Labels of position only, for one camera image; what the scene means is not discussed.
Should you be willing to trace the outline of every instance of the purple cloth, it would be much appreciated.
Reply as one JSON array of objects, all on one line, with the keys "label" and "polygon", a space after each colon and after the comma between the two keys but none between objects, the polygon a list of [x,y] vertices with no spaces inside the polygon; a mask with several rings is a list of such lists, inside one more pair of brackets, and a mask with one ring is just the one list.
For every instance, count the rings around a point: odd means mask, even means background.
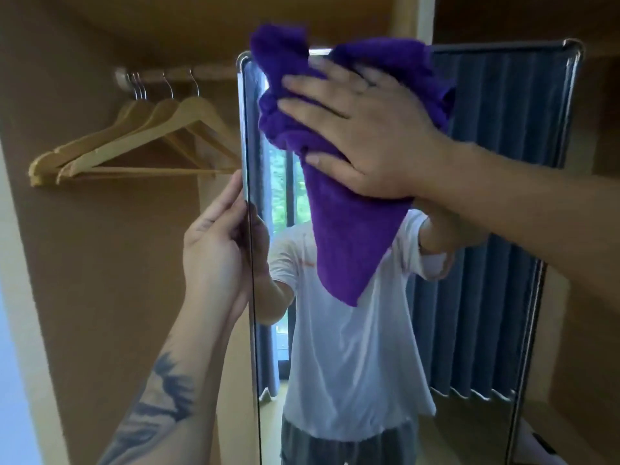
[{"label": "purple cloth", "polygon": [[[358,298],[394,241],[411,199],[362,197],[306,165],[308,151],[341,158],[344,155],[331,142],[281,113],[276,104],[278,99],[296,96],[282,86],[284,75],[324,78],[308,66],[303,30],[265,25],[253,34],[250,46],[254,60],[269,81],[269,89],[259,100],[259,128],[273,145],[294,152],[301,159],[317,245],[319,279],[332,296],[357,306]],[[429,50],[423,43],[411,39],[368,39],[338,45],[328,57],[349,69],[356,62],[364,62],[391,74],[418,95],[436,127],[443,129],[448,123],[453,89],[434,76]]]}]

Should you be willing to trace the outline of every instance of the wooden closet rod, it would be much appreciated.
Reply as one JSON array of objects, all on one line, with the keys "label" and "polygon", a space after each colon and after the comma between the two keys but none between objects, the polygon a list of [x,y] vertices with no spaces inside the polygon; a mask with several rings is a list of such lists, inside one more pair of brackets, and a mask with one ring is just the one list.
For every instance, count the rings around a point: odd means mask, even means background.
[{"label": "wooden closet rod", "polygon": [[144,85],[166,83],[182,83],[193,82],[191,73],[197,81],[222,81],[236,80],[237,69],[235,65],[228,64],[203,64],[192,65],[187,67],[172,67],[165,69],[149,69],[128,72],[124,68],[118,68],[115,72],[117,84],[125,91],[133,91],[133,87],[128,81],[127,73],[140,78],[140,82]]}]

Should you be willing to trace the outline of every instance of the person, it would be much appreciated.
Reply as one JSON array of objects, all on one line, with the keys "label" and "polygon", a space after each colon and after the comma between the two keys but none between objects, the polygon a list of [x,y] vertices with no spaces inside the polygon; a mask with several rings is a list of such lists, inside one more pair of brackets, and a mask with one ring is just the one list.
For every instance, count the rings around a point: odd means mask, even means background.
[{"label": "person", "polygon": [[[280,108],[334,142],[350,163],[320,154],[308,163],[362,195],[434,202],[620,304],[620,183],[455,143],[393,78],[367,67],[358,74],[326,62],[321,69],[327,80],[286,83],[337,114],[295,100]],[[187,231],[182,309],[100,465],[207,463],[224,353],[252,289],[239,238],[247,212],[240,192],[237,172]]]},{"label": "person", "polygon": [[277,323],[295,298],[282,417],[283,465],[411,465],[418,415],[435,413],[407,301],[412,274],[447,275],[487,234],[431,202],[407,212],[356,307],[322,286],[312,222],[253,230],[254,314]]}]

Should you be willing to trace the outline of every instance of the wardrobe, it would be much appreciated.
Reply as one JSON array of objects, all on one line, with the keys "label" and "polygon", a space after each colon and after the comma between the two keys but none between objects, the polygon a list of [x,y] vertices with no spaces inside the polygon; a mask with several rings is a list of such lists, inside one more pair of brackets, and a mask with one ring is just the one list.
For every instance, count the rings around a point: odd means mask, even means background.
[{"label": "wardrobe", "polygon": [[[321,46],[579,38],[566,167],[618,176],[619,18],[618,0],[0,0],[0,287],[42,463],[97,461],[181,306],[183,233],[226,181],[30,185],[36,156],[113,122],[130,98],[116,68],[233,67],[263,22],[305,25]],[[238,130],[235,75],[200,92]],[[246,313],[212,464],[259,463],[250,331]],[[620,461],[620,367],[607,355],[619,350],[620,307],[548,269],[523,414],[574,463]]]}]

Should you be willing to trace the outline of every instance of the dark curtain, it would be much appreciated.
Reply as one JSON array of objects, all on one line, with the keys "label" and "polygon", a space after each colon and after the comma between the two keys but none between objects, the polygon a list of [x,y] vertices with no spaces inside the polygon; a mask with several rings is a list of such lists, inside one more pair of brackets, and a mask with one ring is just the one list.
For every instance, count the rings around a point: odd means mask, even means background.
[{"label": "dark curtain", "polygon": [[[438,73],[456,83],[450,136],[528,163],[562,165],[574,48],[435,49]],[[461,250],[444,281],[412,279],[414,331],[433,389],[513,398],[540,266],[492,235]]]},{"label": "dark curtain", "polygon": [[[258,130],[259,109],[258,99],[262,93],[264,75],[259,69],[245,71],[245,98],[243,109],[245,124],[243,136],[246,140],[247,155],[244,157],[247,169],[247,191],[250,202],[256,205],[260,217],[271,231],[271,183],[269,156],[267,148],[263,147],[263,138]],[[260,398],[265,395],[275,397],[280,389],[278,375],[278,358],[275,336],[275,326],[264,326],[254,323],[254,344],[257,375],[257,394]]]}]

